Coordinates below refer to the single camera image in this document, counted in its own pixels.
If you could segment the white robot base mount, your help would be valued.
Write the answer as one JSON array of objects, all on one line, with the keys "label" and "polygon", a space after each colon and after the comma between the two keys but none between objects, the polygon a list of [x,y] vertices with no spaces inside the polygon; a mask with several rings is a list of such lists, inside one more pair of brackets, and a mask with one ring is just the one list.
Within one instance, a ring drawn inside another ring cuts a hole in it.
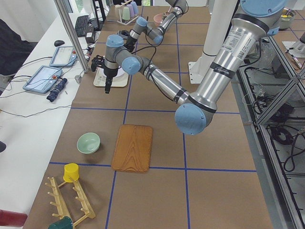
[{"label": "white robot base mount", "polygon": [[191,84],[200,84],[203,80],[231,29],[231,19],[238,5],[238,0],[214,1],[202,55],[197,61],[188,63]]}]

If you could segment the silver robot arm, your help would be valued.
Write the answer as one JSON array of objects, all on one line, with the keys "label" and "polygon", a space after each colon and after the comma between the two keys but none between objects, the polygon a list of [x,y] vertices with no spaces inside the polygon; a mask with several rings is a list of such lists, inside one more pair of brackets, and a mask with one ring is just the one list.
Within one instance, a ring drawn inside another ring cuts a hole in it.
[{"label": "silver robot arm", "polygon": [[186,0],[167,0],[166,2],[170,4],[172,11],[169,12],[167,17],[162,19],[157,27],[153,28],[143,17],[139,17],[136,20],[136,23],[129,31],[129,35],[124,44],[124,47],[129,52],[133,52],[135,44],[142,33],[145,34],[146,38],[150,38],[155,45],[160,45],[163,42],[165,33],[171,25],[188,11],[188,3]]},{"label": "silver robot arm", "polygon": [[195,135],[210,124],[218,99],[254,43],[278,33],[286,1],[233,0],[229,2],[228,10],[224,9],[224,1],[216,1],[203,53],[196,62],[189,63],[190,80],[198,84],[192,93],[168,77],[151,59],[133,54],[141,34],[159,45],[168,28],[188,11],[184,0],[171,0],[169,4],[172,11],[157,28],[152,28],[146,19],[139,17],[126,40],[119,35],[110,35],[105,55],[94,57],[91,69],[103,69],[106,93],[110,92],[119,69],[129,75],[143,74],[169,100],[179,105],[175,112],[177,127],[185,134]]}]

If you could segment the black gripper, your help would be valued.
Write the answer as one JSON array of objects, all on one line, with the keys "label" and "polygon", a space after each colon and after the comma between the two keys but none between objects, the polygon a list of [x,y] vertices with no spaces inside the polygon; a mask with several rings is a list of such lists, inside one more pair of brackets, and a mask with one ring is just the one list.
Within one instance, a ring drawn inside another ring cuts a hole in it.
[{"label": "black gripper", "polygon": [[119,68],[111,69],[111,68],[105,67],[104,57],[100,56],[100,55],[96,55],[91,61],[91,71],[95,72],[97,70],[97,68],[103,69],[103,73],[106,76],[105,93],[109,94],[110,90],[111,90],[111,85],[112,85],[112,78],[117,76]]},{"label": "black gripper", "polygon": [[128,37],[124,47],[129,51],[129,52],[133,52],[135,45],[137,43],[137,39],[133,38],[133,37]]}]

